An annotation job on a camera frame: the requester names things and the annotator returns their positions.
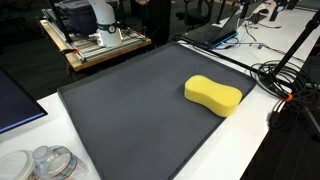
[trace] clear container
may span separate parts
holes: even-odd
[[[41,179],[84,179],[86,165],[63,146],[41,146],[33,152],[35,172]]]

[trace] jar lid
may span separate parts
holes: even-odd
[[[29,151],[16,151],[0,158],[0,179],[24,180],[33,172],[35,162]]]

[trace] metal pole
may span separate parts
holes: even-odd
[[[227,0],[223,0],[223,1],[222,1],[221,8],[220,8],[220,12],[219,12],[219,15],[218,15],[218,18],[217,18],[217,24],[220,24],[222,12],[223,12],[223,9],[224,9],[224,5],[226,5],[226,1],[227,1]]]

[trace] wooden table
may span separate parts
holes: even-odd
[[[39,24],[40,24],[43,32],[45,34],[47,34],[48,37],[51,38],[51,40],[58,47],[59,50],[70,49],[68,44],[66,42],[64,42],[64,40],[61,38],[61,36],[59,36],[57,31],[52,27],[52,25],[47,20],[40,20]],[[65,59],[67,60],[68,64],[71,66],[72,70],[74,70],[75,72],[78,72],[80,70],[83,70],[83,69],[89,68],[93,65],[96,65],[96,64],[102,63],[104,61],[113,59],[113,58],[118,57],[120,55],[124,55],[124,54],[132,52],[134,50],[146,47],[150,44],[151,44],[151,39],[146,38],[145,41],[141,40],[139,43],[126,45],[122,48],[115,47],[115,48],[117,48],[116,50],[114,50],[108,54],[105,54],[105,55],[103,55],[93,61],[81,62],[79,57],[77,57],[76,55],[74,55],[72,53],[66,54]]]

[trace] robotic arm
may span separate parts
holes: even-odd
[[[117,28],[113,8],[105,0],[88,0],[97,18],[98,30],[94,35],[102,47],[113,47],[121,44],[120,29]]]

